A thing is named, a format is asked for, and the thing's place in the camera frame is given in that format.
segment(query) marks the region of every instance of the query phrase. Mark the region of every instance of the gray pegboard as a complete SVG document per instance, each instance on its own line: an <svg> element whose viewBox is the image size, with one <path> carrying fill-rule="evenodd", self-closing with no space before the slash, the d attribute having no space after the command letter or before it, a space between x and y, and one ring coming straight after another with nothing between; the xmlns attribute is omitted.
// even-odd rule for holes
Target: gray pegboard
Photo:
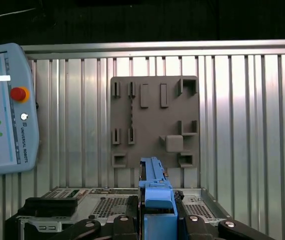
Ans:
<svg viewBox="0 0 285 240"><path fill-rule="evenodd" d="M157 157L166 168L199 165L199 82L196 76L111 79L111 163L137 168Z"/></svg>

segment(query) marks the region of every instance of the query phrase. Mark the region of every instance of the emergency stop button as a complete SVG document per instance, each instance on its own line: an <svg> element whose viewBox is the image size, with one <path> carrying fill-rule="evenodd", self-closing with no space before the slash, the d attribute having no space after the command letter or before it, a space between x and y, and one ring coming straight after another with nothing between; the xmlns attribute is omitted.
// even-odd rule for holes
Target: emergency stop button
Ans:
<svg viewBox="0 0 285 240"><path fill-rule="evenodd" d="M26 91L21 87L14 87L10 91L10 97L15 101L23 101L26 98Z"/></svg>

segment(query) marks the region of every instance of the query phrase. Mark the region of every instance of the metal panel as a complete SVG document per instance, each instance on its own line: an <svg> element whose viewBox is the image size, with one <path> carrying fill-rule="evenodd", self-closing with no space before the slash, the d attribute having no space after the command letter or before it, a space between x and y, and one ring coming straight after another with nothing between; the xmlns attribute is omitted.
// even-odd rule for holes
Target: metal panel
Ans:
<svg viewBox="0 0 285 240"><path fill-rule="evenodd" d="M217 200L231 215L234 214L233 154L231 126L231 72L228 56L216 56L216 157L217 157Z"/></svg>
<svg viewBox="0 0 285 240"><path fill-rule="evenodd" d="M110 160L113 76L196 75L200 169L167 169L207 188L237 220L285 240L285 40L26 46L40 147L34 170L0 176L3 220L52 187L137 187Z"/></svg>

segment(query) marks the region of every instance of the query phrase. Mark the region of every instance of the metal screw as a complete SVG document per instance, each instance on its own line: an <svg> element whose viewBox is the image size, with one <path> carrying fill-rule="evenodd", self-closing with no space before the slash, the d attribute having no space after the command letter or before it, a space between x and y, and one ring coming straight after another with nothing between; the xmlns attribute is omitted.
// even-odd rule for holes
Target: metal screw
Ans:
<svg viewBox="0 0 285 240"><path fill-rule="evenodd" d="M190 218L190 220L192 220L194 222L198 221L198 217L196 217L196 216L190 216L189 218Z"/></svg>
<svg viewBox="0 0 285 240"><path fill-rule="evenodd" d="M86 227L87 227L87 228L91 228L91 227L93 227L94 225L95 225L95 224L89 222L89 223L86 224Z"/></svg>
<svg viewBox="0 0 285 240"><path fill-rule="evenodd" d="M28 118L28 114L27 113L22 113L20 115L20 119L23 120L23 121L27 120L27 118Z"/></svg>
<svg viewBox="0 0 285 240"><path fill-rule="evenodd" d="M235 226L235 224L232 221L226 221L224 224L226 224L230 228L233 228Z"/></svg>

